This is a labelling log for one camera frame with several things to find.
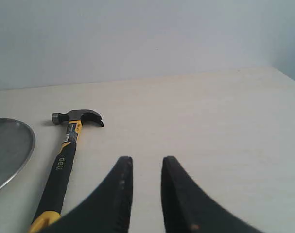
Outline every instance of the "claw hammer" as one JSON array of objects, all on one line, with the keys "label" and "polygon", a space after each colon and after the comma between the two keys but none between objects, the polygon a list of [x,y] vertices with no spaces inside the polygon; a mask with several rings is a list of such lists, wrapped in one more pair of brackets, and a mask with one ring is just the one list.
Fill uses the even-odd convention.
[{"label": "claw hammer", "polygon": [[51,225],[60,218],[69,176],[76,151],[76,141],[81,131],[82,124],[93,121],[103,127],[102,117],[97,112],[89,109],[71,110],[66,114],[53,113],[52,122],[55,125],[67,122],[65,139],[57,155],[46,187],[41,196],[33,223],[28,233],[35,233]]}]

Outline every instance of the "metal plate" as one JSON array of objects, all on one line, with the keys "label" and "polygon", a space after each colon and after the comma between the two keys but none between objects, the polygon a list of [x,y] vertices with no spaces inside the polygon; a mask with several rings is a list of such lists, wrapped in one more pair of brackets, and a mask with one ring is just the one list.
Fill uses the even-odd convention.
[{"label": "metal plate", "polygon": [[23,168],[34,146],[35,134],[28,125],[0,118],[0,189]]}]

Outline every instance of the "white wall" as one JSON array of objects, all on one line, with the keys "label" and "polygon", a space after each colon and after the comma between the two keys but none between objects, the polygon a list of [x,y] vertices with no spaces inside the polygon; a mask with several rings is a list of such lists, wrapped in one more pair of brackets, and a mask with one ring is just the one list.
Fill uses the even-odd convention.
[{"label": "white wall", "polygon": [[0,89],[273,65],[295,0],[0,0]]}]

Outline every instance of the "black rubber grip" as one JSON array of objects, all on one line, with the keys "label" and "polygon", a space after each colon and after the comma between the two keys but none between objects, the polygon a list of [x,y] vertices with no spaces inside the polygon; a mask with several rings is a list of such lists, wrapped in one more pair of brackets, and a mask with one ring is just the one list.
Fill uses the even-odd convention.
[{"label": "black rubber grip", "polygon": [[33,221],[45,211],[61,213],[75,151],[76,143],[72,142],[64,146],[56,157]]}]

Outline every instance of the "yellow handle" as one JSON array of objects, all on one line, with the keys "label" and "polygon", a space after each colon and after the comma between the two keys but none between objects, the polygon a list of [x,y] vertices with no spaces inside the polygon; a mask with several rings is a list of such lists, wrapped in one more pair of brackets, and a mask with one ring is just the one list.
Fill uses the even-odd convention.
[{"label": "yellow handle", "polygon": [[27,233],[36,233],[45,227],[50,226],[60,218],[60,214],[56,211],[43,212],[30,226]]}]

